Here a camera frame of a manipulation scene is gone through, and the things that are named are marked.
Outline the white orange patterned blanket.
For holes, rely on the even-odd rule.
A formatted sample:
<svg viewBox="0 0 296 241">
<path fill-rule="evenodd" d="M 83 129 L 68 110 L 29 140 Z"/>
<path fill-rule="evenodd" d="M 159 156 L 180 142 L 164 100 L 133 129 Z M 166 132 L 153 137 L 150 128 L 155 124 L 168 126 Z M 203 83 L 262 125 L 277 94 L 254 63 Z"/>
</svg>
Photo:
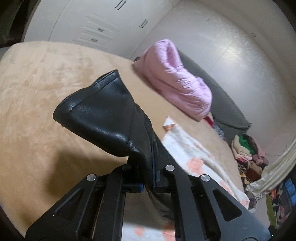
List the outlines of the white orange patterned blanket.
<svg viewBox="0 0 296 241">
<path fill-rule="evenodd" d="M 234 185 L 221 164 L 202 144 L 186 133 L 172 118 L 167 117 L 162 144 L 188 174 L 207 174 L 245 208 L 247 195 Z M 142 194 L 128 194 L 124 215 L 122 240 L 175 240 L 170 194 L 154 195 L 145 189 Z"/>
</svg>

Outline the tan plush bedspread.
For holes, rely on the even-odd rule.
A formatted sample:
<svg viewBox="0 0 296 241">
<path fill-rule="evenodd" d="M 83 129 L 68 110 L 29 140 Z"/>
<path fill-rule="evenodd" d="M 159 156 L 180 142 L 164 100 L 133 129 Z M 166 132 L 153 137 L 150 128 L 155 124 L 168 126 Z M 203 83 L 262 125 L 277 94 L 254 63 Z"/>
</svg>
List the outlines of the tan plush bedspread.
<svg viewBox="0 0 296 241">
<path fill-rule="evenodd" d="M 1 59 L 1 207 L 27 240 L 121 240 L 134 229 L 163 240 L 156 203 L 203 236 L 206 185 L 246 213 L 227 143 L 173 106 L 130 60 L 59 42 L 11 46 Z"/>
</svg>

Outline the cream satin curtain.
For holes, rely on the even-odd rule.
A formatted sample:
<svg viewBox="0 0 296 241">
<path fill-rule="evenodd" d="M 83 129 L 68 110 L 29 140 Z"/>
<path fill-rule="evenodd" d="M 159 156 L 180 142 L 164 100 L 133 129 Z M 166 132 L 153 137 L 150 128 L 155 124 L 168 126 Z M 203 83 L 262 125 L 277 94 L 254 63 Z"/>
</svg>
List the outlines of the cream satin curtain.
<svg viewBox="0 0 296 241">
<path fill-rule="evenodd" d="M 261 178 L 245 187 L 257 200 L 269 194 L 295 166 L 295 139 L 278 159 L 264 168 Z"/>
</svg>

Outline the pile of folded clothes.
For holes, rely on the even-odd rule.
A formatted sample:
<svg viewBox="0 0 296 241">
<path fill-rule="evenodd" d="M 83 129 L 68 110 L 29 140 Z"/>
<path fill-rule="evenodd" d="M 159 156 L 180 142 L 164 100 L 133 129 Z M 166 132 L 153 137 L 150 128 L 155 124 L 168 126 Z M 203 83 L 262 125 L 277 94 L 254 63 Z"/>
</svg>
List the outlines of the pile of folded clothes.
<svg viewBox="0 0 296 241">
<path fill-rule="evenodd" d="M 259 180 L 269 162 L 257 140 L 247 134 L 236 135 L 230 147 L 238 165 L 243 187 Z"/>
</svg>

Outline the white wardrobe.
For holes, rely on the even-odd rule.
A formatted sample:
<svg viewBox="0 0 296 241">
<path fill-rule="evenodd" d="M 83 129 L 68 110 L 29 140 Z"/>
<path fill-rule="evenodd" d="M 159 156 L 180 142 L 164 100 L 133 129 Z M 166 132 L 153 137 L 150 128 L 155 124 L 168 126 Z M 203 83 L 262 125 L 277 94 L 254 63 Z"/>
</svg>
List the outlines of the white wardrobe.
<svg viewBox="0 0 296 241">
<path fill-rule="evenodd" d="M 177 3 L 43 0 L 33 12 L 23 40 L 73 43 L 130 59 Z"/>
</svg>

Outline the black leather jacket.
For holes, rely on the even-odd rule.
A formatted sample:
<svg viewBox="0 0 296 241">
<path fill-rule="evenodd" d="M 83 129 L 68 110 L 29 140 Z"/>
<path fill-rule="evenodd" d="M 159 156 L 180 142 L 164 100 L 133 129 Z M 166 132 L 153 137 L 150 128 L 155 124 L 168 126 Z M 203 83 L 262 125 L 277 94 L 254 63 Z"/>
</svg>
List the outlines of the black leather jacket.
<svg viewBox="0 0 296 241">
<path fill-rule="evenodd" d="M 160 139 L 118 70 L 67 96 L 54 110 L 53 119 L 105 152 L 127 157 L 130 166 L 138 169 L 146 189 L 156 195 L 152 191 L 152 144 Z"/>
</svg>

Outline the clothes on window sill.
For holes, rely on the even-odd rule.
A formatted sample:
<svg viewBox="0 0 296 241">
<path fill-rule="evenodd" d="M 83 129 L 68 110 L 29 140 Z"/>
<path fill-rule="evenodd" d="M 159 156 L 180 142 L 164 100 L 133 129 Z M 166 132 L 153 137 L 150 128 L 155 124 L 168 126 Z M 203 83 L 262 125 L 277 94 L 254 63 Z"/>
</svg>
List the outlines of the clothes on window sill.
<svg viewBox="0 0 296 241">
<path fill-rule="evenodd" d="M 267 194 L 266 205 L 270 225 L 279 230 L 295 206 L 295 184 L 291 178 Z"/>
</svg>

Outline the pink quilted duvet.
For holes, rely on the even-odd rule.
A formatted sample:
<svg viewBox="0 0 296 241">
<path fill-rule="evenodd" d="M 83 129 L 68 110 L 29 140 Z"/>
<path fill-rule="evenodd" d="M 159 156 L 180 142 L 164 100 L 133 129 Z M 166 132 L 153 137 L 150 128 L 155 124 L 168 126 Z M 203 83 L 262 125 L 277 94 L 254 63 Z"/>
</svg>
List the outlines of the pink quilted duvet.
<svg viewBox="0 0 296 241">
<path fill-rule="evenodd" d="M 210 88 L 184 67 L 171 40 L 155 42 L 134 61 L 133 68 L 162 97 L 194 120 L 200 121 L 210 113 Z"/>
</svg>

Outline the bag of clothes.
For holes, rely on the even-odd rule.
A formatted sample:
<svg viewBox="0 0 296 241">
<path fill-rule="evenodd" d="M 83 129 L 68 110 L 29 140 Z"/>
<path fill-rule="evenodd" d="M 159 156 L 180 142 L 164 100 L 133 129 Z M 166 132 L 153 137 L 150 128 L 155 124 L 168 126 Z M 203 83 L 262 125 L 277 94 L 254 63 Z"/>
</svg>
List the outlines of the bag of clothes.
<svg viewBox="0 0 296 241">
<path fill-rule="evenodd" d="M 257 209 L 257 200 L 255 197 L 253 196 L 248 196 L 249 198 L 249 206 L 248 206 L 248 210 L 251 213 L 255 213 L 256 209 Z"/>
</svg>

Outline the grey headboard cushion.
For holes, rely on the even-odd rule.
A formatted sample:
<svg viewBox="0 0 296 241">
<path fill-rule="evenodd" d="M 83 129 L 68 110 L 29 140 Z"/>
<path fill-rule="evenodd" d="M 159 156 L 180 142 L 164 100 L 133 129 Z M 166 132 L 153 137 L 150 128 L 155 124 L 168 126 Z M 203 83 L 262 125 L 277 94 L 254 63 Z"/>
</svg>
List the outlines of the grey headboard cushion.
<svg viewBox="0 0 296 241">
<path fill-rule="evenodd" d="M 226 91 L 204 69 L 191 58 L 178 50 L 183 66 L 193 75 L 203 79 L 212 92 L 211 114 L 215 125 L 224 132 L 228 144 L 234 137 L 246 134 L 251 123 L 245 118 L 242 111 L 235 104 Z"/>
</svg>

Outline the small folded clothes by pillow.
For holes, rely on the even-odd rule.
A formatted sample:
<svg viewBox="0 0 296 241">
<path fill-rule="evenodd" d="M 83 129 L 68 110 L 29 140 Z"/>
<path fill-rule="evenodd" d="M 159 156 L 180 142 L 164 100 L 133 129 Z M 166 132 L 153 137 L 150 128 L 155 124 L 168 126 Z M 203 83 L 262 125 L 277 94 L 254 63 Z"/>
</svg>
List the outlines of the small folded clothes by pillow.
<svg viewBox="0 0 296 241">
<path fill-rule="evenodd" d="M 221 128 L 214 122 L 214 118 L 209 113 L 206 117 L 204 117 L 204 120 L 210 125 L 210 127 L 217 132 L 217 134 L 223 139 L 226 140 L 224 131 L 221 130 Z"/>
</svg>

